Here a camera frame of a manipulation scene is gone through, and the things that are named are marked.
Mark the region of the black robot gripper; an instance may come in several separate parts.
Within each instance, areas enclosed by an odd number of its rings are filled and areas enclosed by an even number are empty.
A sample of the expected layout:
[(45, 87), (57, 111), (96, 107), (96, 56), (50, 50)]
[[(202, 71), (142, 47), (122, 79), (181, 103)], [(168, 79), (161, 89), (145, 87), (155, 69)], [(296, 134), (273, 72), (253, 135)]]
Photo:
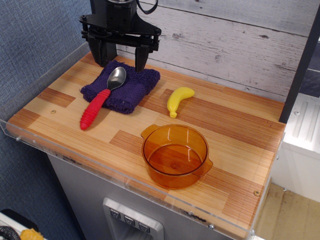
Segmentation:
[(109, 38), (109, 43), (98, 39), (88, 41), (89, 49), (94, 61), (101, 67), (105, 67), (117, 56), (116, 44), (136, 47), (135, 48), (135, 71), (142, 72), (145, 69), (149, 52), (159, 49), (159, 36), (162, 31), (142, 20), (137, 9), (144, 14), (153, 13), (158, 6), (156, 0), (151, 9), (143, 9), (138, 0), (106, 0), (106, 19), (97, 15), (81, 15), (82, 37), (86, 38), (89, 27), (101, 30), (98, 36), (103, 39)]

